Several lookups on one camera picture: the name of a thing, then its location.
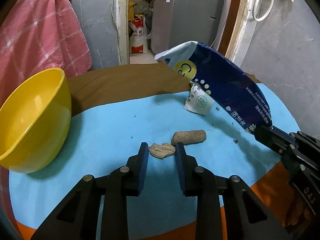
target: gray refrigerator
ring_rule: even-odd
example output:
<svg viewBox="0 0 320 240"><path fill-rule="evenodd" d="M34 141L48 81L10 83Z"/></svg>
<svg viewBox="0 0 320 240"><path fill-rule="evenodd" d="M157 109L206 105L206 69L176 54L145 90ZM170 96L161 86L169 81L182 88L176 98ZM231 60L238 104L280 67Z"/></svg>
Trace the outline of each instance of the gray refrigerator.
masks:
<svg viewBox="0 0 320 240"><path fill-rule="evenodd" d="M157 54L186 41L214 41L224 0L154 0L151 50Z"/></svg>

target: pink towel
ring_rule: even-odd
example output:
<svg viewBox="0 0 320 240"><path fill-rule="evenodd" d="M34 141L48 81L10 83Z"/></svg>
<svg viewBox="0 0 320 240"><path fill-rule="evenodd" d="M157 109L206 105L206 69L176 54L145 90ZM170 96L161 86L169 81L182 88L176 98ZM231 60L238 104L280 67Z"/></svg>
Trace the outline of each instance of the pink towel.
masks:
<svg viewBox="0 0 320 240"><path fill-rule="evenodd" d="M0 107L27 78L52 67L67 78L91 67L69 0L18 0L0 27Z"/></svg>

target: gray wall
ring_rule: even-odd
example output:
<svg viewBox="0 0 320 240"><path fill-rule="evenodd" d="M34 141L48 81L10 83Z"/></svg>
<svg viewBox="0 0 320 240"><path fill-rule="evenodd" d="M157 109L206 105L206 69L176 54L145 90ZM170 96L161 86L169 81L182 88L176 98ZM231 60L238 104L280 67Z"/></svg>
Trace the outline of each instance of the gray wall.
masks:
<svg viewBox="0 0 320 240"><path fill-rule="evenodd" d="M262 14L269 4L262 1ZM284 102L301 131L320 139L320 24L304 0L274 1L240 67Z"/></svg>
<svg viewBox="0 0 320 240"><path fill-rule="evenodd" d="M71 0L71 4L90 49L91 69L119 65L111 0Z"/></svg>

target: yellow circle logo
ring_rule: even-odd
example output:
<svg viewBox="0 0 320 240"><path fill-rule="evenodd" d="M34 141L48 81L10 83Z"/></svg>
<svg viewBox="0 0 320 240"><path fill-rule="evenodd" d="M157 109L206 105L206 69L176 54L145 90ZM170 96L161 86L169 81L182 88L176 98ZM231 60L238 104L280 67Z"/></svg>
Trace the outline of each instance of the yellow circle logo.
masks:
<svg viewBox="0 0 320 240"><path fill-rule="evenodd" d="M182 60L178 62L174 69L178 74L188 78L189 80L193 79L197 73L196 66L189 60Z"/></svg>

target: screw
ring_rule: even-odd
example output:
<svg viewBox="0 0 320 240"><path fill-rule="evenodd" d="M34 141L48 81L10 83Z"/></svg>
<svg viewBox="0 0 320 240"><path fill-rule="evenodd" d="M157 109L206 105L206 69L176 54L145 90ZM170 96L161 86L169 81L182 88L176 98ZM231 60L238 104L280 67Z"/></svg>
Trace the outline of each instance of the screw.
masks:
<svg viewBox="0 0 320 240"><path fill-rule="evenodd" d="M197 173L202 173L202 172L204 172L204 167L196 166L196 167L195 167L195 172L197 172Z"/></svg>
<svg viewBox="0 0 320 240"><path fill-rule="evenodd" d="M130 170L129 167L127 167L127 166L122 166L120 168L120 171L123 172L123 173L127 173L129 170Z"/></svg>
<svg viewBox="0 0 320 240"><path fill-rule="evenodd" d="M88 175L84 175L82 178L84 181L90 181L92 180L92 175L88 174Z"/></svg>
<svg viewBox="0 0 320 240"><path fill-rule="evenodd" d="M232 180L233 182L239 182L239 181L240 181L240 178L239 178L237 175L233 175L233 176L231 177L231 180Z"/></svg>

